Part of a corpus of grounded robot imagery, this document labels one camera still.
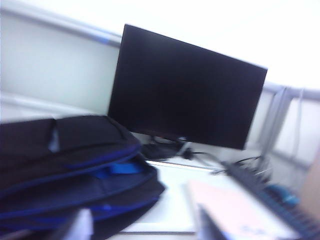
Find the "computer mouse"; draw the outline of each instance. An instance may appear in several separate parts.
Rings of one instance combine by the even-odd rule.
[[[285,186],[281,186],[279,184],[269,184],[265,187],[265,189],[280,203],[285,204],[288,207],[293,208],[300,202],[300,199]]]

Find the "monitor stand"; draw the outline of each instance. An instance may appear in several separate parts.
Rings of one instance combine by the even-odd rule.
[[[175,140],[169,143],[156,141],[152,136],[150,143],[144,144],[141,153],[150,160],[163,161],[175,156],[181,156],[189,147],[190,142]]]

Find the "monitor screen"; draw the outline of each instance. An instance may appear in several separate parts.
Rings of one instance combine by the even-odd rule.
[[[125,25],[108,115],[135,133],[243,149],[266,74]]]

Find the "black backpack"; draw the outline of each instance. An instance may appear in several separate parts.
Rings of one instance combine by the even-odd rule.
[[[91,210],[93,239],[127,227],[164,191],[140,147],[107,116],[0,125],[0,236],[44,238],[81,208]]]

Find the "paper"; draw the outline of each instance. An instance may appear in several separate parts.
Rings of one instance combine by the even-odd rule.
[[[245,193],[195,180],[188,184],[188,188],[196,212],[201,205],[228,239],[277,239],[265,229],[258,213],[248,203]]]

